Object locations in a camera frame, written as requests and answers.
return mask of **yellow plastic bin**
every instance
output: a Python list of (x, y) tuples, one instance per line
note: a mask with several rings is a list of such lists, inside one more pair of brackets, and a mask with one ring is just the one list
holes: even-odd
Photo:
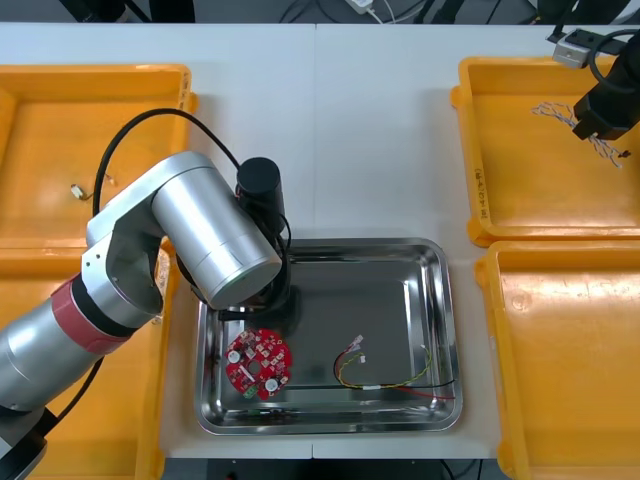
[[(611, 62), (601, 63), (607, 72)], [(531, 109), (573, 106), (596, 81), (550, 58), (467, 58), (451, 92), (458, 112), (471, 205), (468, 233), (496, 240), (640, 239), (640, 134), (622, 168), (600, 157), (555, 118)]]
[(640, 241), (497, 242), (475, 275), (504, 473), (640, 478)]
[[(91, 194), (109, 141), (146, 110), (193, 111), (180, 65), (0, 67), (0, 248), (83, 247)], [(103, 203), (160, 160), (187, 148), (187, 120), (136, 126), (116, 149)]]
[[(128, 120), (158, 107), (193, 111), (181, 65), (0, 66), (0, 326), (80, 270), (100, 158)], [(160, 116), (136, 126), (107, 171), (103, 203), (157, 162), (187, 150), (190, 124)], [(173, 254), (170, 244), (164, 248)], [(171, 298), (179, 274), (164, 254), (163, 317), (107, 356), (91, 388), (47, 437), (42, 479), (155, 479)], [(75, 385), (49, 406), (59, 413)]]
[[(78, 273), (83, 249), (0, 250), (0, 327), (40, 304)], [(158, 448), (171, 299), (180, 275), (160, 256), (165, 292), (162, 318), (147, 324), (105, 358), (91, 388), (47, 437), (47, 453), (34, 478), (156, 479), (164, 458)], [(84, 379), (55, 399), (59, 413)]]

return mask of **robotic arm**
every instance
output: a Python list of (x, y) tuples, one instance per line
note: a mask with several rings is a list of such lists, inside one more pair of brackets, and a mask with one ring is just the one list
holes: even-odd
[[(626, 43), (617, 40), (629, 35)], [(624, 29), (600, 35), (576, 29), (565, 34), (562, 24), (558, 24), (547, 40), (556, 44), (554, 60), (571, 68), (589, 66), (598, 80), (574, 106), (578, 123), (573, 132), (580, 139), (596, 135), (603, 140), (615, 140), (640, 121), (640, 30)], [(599, 53), (617, 56), (606, 76), (596, 65)]]
[(47, 403), (162, 311), (154, 270), (165, 235), (215, 309), (281, 270), (208, 158), (184, 152), (154, 166), (89, 222), (81, 273), (0, 331), (0, 480), (25, 478), (44, 455), (58, 421)]

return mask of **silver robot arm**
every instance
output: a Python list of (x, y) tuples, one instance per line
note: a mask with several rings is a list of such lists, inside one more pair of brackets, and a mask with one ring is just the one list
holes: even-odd
[(258, 293), (282, 265), (207, 157), (180, 153), (145, 173), (89, 222), (81, 273), (0, 331), (0, 480), (44, 453), (46, 443), (16, 458), (55, 422), (46, 404), (162, 311), (154, 270), (165, 235), (216, 309)]

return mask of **stainless steel tray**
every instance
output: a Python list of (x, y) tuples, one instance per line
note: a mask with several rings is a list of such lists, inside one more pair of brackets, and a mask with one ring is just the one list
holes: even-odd
[[(294, 434), (444, 430), (462, 409), (447, 263), (421, 239), (339, 239), (293, 242), (292, 285), (299, 308), (277, 325), (220, 322), (200, 306), (195, 408), (215, 434)], [(289, 385), (268, 401), (234, 390), (221, 355), (246, 327), (284, 334), (293, 354)], [(366, 363), (351, 365), (352, 383), (401, 382), (426, 366), (411, 385), (431, 399), (402, 391), (351, 390), (333, 376), (333, 363), (358, 335)], [(439, 388), (428, 388), (452, 381)]]

